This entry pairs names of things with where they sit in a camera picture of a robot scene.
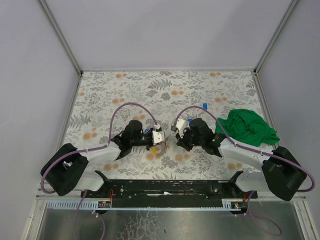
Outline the spiral keyring with yellow handle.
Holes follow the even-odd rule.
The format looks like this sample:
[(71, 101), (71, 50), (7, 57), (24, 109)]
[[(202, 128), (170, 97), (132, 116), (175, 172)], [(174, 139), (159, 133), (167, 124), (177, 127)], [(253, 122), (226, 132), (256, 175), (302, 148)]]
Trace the spiral keyring with yellow handle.
[(165, 140), (164, 142), (161, 143), (157, 143), (156, 145), (151, 147), (151, 152), (156, 156), (156, 157), (160, 157), (162, 155), (164, 155), (167, 150), (170, 147), (170, 143), (168, 140)]

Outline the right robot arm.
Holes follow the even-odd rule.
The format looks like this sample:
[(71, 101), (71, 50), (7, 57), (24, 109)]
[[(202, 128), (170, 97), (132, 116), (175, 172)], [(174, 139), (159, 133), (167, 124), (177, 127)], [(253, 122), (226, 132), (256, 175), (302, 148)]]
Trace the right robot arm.
[(243, 192), (270, 191), (281, 200), (290, 201), (307, 177), (285, 147), (267, 150), (237, 143), (223, 133), (213, 132), (201, 118), (190, 122), (179, 118), (173, 121), (171, 129), (176, 133), (177, 146), (188, 152), (193, 147), (201, 147), (209, 155), (233, 159), (257, 169), (258, 172), (236, 176), (235, 185)]

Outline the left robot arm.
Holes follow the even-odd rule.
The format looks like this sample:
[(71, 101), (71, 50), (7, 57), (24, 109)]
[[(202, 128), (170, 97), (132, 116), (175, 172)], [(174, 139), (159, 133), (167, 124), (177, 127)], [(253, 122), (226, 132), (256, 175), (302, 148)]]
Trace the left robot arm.
[(138, 120), (131, 120), (110, 143), (90, 149), (78, 150), (71, 143), (64, 144), (40, 171), (41, 189), (44, 193), (65, 196), (76, 187), (97, 191), (104, 180), (89, 173), (90, 165), (112, 162), (126, 157), (133, 147), (147, 150), (165, 141), (165, 133), (159, 125), (143, 130)]

